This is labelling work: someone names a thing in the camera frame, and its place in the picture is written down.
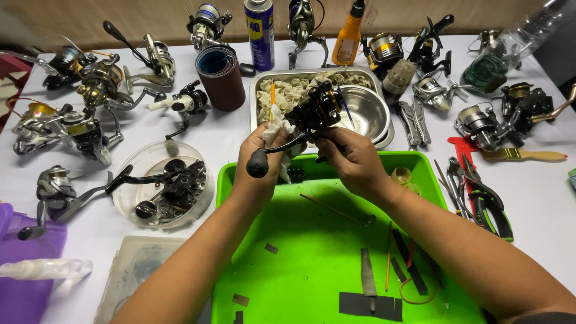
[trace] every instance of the round plastic container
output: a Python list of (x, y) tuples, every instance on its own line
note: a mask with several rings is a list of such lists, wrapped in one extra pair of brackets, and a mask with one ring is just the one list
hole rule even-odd
[[(188, 144), (179, 141), (161, 141), (145, 146), (134, 153), (120, 167), (120, 171), (124, 170), (129, 164), (132, 164), (134, 169), (130, 173), (131, 176), (143, 177), (162, 174), (164, 173), (164, 165), (173, 159), (184, 161), (186, 166), (198, 160), (204, 160), (202, 155)], [(206, 163), (204, 165), (206, 166), (206, 183), (204, 190), (192, 208), (184, 212), (178, 219), (168, 223), (162, 223), (157, 219), (144, 220), (136, 216), (136, 205), (141, 201), (152, 199), (152, 197), (163, 189), (163, 185), (156, 187), (154, 183), (138, 185), (125, 183), (121, 185), (112, 193), (114, 205), (124, 218), (142, 227), (176, 228), (191, 223), (206, 211), (214, 197), (214, 177)]]

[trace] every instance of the sandpaper roll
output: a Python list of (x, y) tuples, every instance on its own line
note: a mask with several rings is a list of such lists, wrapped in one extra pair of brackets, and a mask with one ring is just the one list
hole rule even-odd
[(198, 54), (196, 71), (212, 106), (234, 111), (246, 101), (236, 53), (228, 46), (210, 46)]

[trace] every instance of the white cloth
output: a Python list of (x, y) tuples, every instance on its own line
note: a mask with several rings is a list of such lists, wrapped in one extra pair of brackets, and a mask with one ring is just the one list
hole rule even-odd
[[(297, 135), (297, 130), (295, 125), (290, 125), (288, 120), (284, 119), (284, 114), (276, 106), (276, 104), (272, 105), (272, 120), (268, 123), (268, 129), (262, 133), (262, 139), (264, 140), (264, 147), (269, 149), (272, 147), (272, 142), (276, 139), (276, 136), (280, 132), (280, 129), (284, 127), (288, 133), (292, 134), (292, 136)], [(304, 152), (304, 150), (308, 147), (308, 143), (294, 145), (290, 149), (284, 151), (284, 157), (282, 158), (282, 162), (280, 164), (280, 177), (286, 181), (287, 183), (292, 183), (290, 181), (290, 177), (288, 176), (288, 167), (290, 166), (290, 160), (293, 157), (300, 155), (300, 153)]]

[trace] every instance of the green plastic tray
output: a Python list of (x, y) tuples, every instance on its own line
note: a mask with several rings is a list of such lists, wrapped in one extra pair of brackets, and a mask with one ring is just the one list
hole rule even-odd
[[(420, 152), (379, 152), (386, 172), (396, 167), (412, 171), (412, 183), (422, 196), (445, 208), (428, 159)], [(316, 164), (316, 155), (301, 155), (292, 160), (294, 168), (305, 170), (302, 183), (279, 184), (266, 209), (257, 216), (248, 234), (232, 256), (230, 265), (214, 287), (212, 323), (231, 324), (236, 311), (244, 312), (244, 323), (381, 323), (374, 317), (338, 313), (339, 292), (362, 293), (360, 249), (367, 247), (379, 296), (400, 298), (400, 282), (390, 268), (389, 289), (385, 291), (388, 223), (390, 218), (368, 201), (344, 188), (334, 170)], [(236, 163), (225, 165), (218, 175), (216, 206), (232, 189)], [(374, 214), (375, 224), (364, 227), (326, 207), (300, 196), (307, 194), (341, 210), (363, 217)], [(278, 248), (273, 254), (267, 243)], [(392, 239), (391, 254), (409, 277), (406, 265)], [(405, 323), (485, 323), (480, 307), (441, 271), (443, 288), (432, 274), (425, 253), (417, 248), (414, 262), (423, 274), (431, 302), (424, 305), (403, 302)], [(247, 307), (232, 303), (232, 296), (250, 298)], [(409, 282), (403, 294), (411, 300), (425, 300)]]

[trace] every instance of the hand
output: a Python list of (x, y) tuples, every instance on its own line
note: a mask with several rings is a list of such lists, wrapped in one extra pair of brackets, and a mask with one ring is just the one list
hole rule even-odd
[[(259, 149), (264, 148), (264, 140), (262, 133), (268, 128), (268, 123), (260, 125), (255, 131), (252, 132), (240, 145), (240, 154), (238, 156), (238, 166), (236, 167), (236, 175), (234, 177), (234, 185), (232, 186), (231, 197), (236, 197), (253, 207), (258, 208), (258, 212), (262, 210), (272, 199), (274, 194), (274, 187), (278, 181), (280, 174), (280, 162), (284, 156), (284, 152), (268, 154), (268, 173), (263, 178), (253, 178), (246, 171), (246, 163), (250, 159), (252, 153)], [(283, 145), (292, 139), (292, 135), (284, 128), (280, 130), (276, 139), (272, 143), (273, 148)]]
[[(384, 171), (369, 138), (340, 127), (330, 127), (316, 134), (320, 136), (316, 139), (318, 156), (328, 159), (328, 165), (336, 169), (338, 178), (351, 193), (373, 203), (402, 192), (395, 190), (395, 183)], [(346, 156), (335, 143), (345, 148)]]

